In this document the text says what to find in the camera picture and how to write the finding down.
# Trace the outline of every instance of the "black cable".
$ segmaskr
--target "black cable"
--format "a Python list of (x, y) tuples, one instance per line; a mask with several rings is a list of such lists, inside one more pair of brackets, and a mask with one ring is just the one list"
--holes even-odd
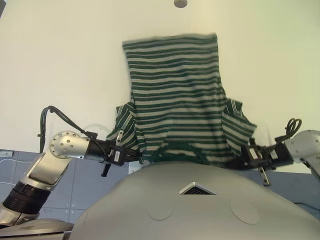
[(294, 202), (294, 204), (296, 204), (296, 205), (304, 205), (304, 206), (307, 206), (307, 207), (309, 207), (309, 208), (311, 208), (311, 209), (313, 209), (313, 210), (316, 210), (316, 211), (319, 211), (319, 212), (320, 212), (320, 209), (319, 209), (319, 208), (316, 208), (316, 207), (311, 206), (311, 205), (309, 205), (309, 204), (307, 204), (307, 203), (304, 203), (304, 202)]
[(276, 143), (281, 143), (281, 142), (291, 138), (293, 135), (295, 135), (296, 132), (298, 132), (299, 128), (301, 127), (301, 124), (302, 124), (301, 119), (291, 118), (286, 125), (285, 135), (276, 137), (274, 139), (276, 141)]
[(276, 147), (278, 147), (283, 141), (287, 140), (287, 139), (290, 139), (293, 135), (295, 135), (298, 130), (300, 129), (301, 127), (301, 124), (302, 124), (302, 120), (297, 118), (291, 118), (286, 127), (284, 128), (285, 129), (285, 135), (283, 136), (278, 136), (276, 137), (274, 140), (276, 142), (275, 145), (272, 145), (270, 147), (266, 147), (265, 151), (267, 154), (270, 154), (273, 150), (276, 149)]
[(81, 127), (79, 127), (77, 124), (75, 124), (70, 118), (67, 117), (62, 111), (60, 111), (55, 106), (47, 106), (44, 108), (41, 112), (40, 116), (40, 134), (38, 134), (38, 137), (40, 137), (40, 153), (44, 152), (44, 147), (46, 143), (46, 120), (47, 120), (47, 113), (50, 111), (51, 113), (55, 113), (59, 118), (61, 118), (64, 122), (69, 124), (71, 127), (77, 129), (80, 133), (86, 135), (91, 141), (93, 141), (103, 152), (104, 156), (107, 156), (106, 151), (104, 148), (96, 141), (96, 139), (83, 130)]

